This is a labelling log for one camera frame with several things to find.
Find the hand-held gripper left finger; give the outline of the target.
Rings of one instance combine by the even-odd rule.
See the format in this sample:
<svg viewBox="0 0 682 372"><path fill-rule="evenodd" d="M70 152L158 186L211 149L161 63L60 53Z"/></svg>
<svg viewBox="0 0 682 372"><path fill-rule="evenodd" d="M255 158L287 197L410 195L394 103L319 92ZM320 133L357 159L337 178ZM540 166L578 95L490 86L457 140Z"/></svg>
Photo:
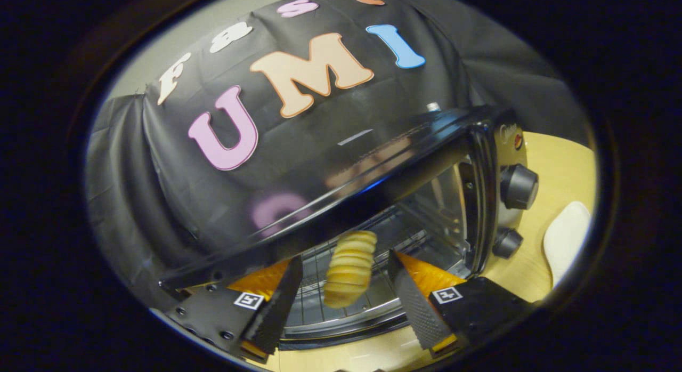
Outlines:
<svg viewBox="0 0 682 372"><path fill-rule="evenodd" d="M203 285L163 312L163 322L222 357L266 362L279 345L303 277L295 256L255 272L237 288Z"/></svg>

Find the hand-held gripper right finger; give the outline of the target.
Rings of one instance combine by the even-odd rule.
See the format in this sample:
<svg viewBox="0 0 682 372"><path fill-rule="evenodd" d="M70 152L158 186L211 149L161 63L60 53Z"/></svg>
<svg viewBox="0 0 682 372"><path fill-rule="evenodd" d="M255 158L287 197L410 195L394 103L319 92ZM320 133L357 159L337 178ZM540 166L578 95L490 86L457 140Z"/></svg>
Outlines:
<svg viewBox="0 0 682 372"><path fill-rule="evenodd" d="M419 345L434 357L480 346L533 310L489 278L463 280L396 250L387 272Z"/></svg>

